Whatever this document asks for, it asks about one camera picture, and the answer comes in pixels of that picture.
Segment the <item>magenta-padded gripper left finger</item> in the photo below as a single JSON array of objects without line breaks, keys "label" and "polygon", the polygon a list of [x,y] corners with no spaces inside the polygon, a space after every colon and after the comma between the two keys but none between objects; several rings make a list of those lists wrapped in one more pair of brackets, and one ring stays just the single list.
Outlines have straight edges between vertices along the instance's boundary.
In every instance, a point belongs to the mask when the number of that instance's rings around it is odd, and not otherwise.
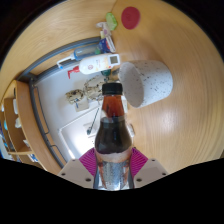
[{"label": "magenta-padded gripper left finger", "polygon": [[88,150],[79,159],[70,160],[58,176],[84,188],[93,189],[97,174],[94,149]]}]

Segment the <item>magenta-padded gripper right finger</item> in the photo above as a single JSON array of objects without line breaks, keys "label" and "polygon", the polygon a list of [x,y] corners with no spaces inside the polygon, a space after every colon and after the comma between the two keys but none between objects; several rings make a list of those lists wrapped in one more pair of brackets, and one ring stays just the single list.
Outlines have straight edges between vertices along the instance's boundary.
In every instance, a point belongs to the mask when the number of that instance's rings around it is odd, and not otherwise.
[{"label": "magenta-padded gripper right finger", "polygon": [[160,162],[148,159],[136,148],[132,149],[128,185],[130,189],[141,188],[168,175]]}]

